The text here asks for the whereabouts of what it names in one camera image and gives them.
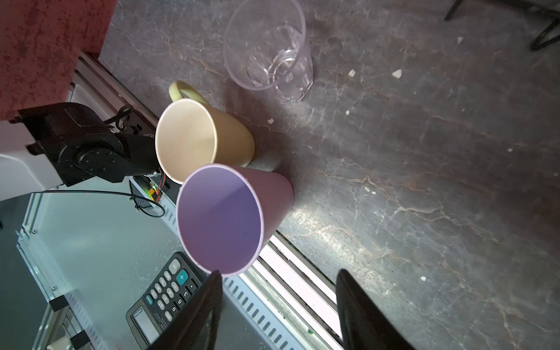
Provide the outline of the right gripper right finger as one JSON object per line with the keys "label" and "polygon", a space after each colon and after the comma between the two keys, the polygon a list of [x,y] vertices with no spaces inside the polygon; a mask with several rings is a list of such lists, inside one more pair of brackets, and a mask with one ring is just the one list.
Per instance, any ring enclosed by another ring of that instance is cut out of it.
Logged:
{"label": "right gripper right finger", "polygon": [[345,269],[338,272],[335,294],[345,349],[412,349]]}

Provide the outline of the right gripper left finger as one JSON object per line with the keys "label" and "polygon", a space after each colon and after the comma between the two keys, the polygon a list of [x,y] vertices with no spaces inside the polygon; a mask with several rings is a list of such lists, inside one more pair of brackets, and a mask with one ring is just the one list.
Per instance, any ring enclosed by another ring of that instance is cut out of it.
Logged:
{"label": "right gripper left finger", "polygon": [[213,271],[150,349],[213,349],[223,308],[223,278]]}

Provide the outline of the lilac plastic cup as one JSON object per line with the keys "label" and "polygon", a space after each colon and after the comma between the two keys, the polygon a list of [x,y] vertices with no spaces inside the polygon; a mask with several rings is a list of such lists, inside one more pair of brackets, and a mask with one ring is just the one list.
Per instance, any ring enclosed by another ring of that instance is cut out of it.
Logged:
{"label": "lilac plastic cup", "polygon": [[182,184],[176,218],[188,257],[205,273],[224,277],[245,272],[256,261],[294,204],[283,175],[209,164]]}

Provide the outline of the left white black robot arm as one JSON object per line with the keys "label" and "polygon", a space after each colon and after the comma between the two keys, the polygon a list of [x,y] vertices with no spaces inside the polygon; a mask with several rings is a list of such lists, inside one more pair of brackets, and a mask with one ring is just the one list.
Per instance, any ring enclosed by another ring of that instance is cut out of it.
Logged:
{"label": "left white black robot arm", "polygon": [[158,173],[153,137],[140,129],[112,129],[135,113],[125,105],[102,120],[89,106],[64,102],[21,109],[1,121],[1,199],[93,177],[119,183],[127,176]]}

